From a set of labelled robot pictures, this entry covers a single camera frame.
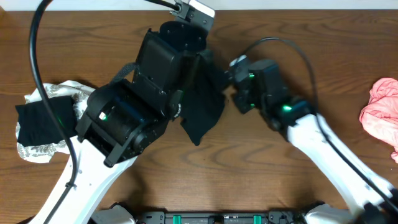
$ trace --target black strap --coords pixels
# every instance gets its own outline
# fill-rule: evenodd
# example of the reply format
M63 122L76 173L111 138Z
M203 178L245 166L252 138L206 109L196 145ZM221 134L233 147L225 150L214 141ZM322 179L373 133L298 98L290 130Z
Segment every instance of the black strap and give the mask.
M123 78L128 76L132 71L136 69L137 65L135 62L127 63L122 69L113 77L111 84L121 81Z

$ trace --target folded black cloth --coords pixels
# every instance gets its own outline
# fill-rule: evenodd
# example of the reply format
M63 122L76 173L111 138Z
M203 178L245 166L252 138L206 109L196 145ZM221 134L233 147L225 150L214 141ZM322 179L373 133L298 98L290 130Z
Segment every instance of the folded black cloth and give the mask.
M54 113L68 137L76 136L76 116L73 111L74 100L70 96L50 98ZM62 137L51 120L43 101L16 106L18 122L21 126L18 142L24 147L58 143Z
M215 66L212 52L204 50L200 56L198 73L184 93L180 114L181 126L196 146L219 120L225 106L222 91L229 85L229 76Z

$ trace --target green strip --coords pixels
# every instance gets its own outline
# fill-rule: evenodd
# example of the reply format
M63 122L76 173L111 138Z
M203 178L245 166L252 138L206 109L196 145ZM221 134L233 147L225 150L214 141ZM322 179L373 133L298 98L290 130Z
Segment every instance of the green strip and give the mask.
M173 216L173 224L181 224L181 216L180 215Z
M261 216L260 215L255 215L253 216L253 224L261 224Z

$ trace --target robotic arm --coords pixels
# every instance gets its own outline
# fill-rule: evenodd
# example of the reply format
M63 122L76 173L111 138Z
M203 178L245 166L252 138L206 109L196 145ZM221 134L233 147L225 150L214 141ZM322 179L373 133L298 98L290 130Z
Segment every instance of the robotic arm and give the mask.
M89 97L88 107L76 127L78 136L71 138L77 156L75 185L49 223L87 223L113 182L163 135L168 122L181 111L181 97L196 75L198 53L206 48L215 12L194 0L188 4L178 1L177 6L179 10L172 12L175 21L163 24L159 32L149 30L146 34L133 81L111 83ZM311 158L348 205L349 212L315 207L304 214L307 223L396 221L398 213L386 203L387 199L397 206L394 186L363 164L308 101L290 94L275 61L252 63L243 55L231 62L229 74L237 89L233 99L240 112L257 108L271 129ZM44 222L63 197L71 174L69 159L31 223Z

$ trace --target wooden table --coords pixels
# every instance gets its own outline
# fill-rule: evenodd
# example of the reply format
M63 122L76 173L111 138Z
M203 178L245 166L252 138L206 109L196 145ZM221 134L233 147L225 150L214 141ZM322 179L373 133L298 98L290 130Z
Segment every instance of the wooden table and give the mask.
M23 104L35 88L27 48L31 19L31 12L7 12L0 21L0 223L35 215L68 159L56 154L49 164L34 164L17 153L14 105ZM42 78L102 86L135 60L148 28L157 30L172 19L168 12L47 12L37 47ZM304 49L330 126L371 169L398 185L392 147L363 131L358 120L372 84L398 76L397 11L219 11L208 43L226 68L251 42L271 35ZM250 57L276 59L294 91L311 97L307 71L294 51L264 44ZM267 210L315 200L346 207L310 159L272 132L257 111L241 115L228 100L198 147L178 121L170 122L99 207L126 201L169 211Z

